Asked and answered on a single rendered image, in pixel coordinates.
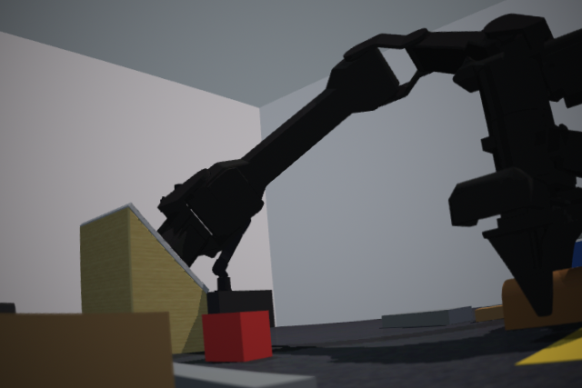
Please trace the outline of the red cube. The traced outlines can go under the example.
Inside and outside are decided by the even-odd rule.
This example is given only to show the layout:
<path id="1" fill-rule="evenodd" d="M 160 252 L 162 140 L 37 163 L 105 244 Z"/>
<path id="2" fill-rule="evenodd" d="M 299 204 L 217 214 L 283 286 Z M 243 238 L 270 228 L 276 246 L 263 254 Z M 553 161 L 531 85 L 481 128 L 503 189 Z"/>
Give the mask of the red cube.
<path id="1" fill-rule="evenodd" d="M 269 311 L 202 314 L 206 362 L 272 356 Z"/>

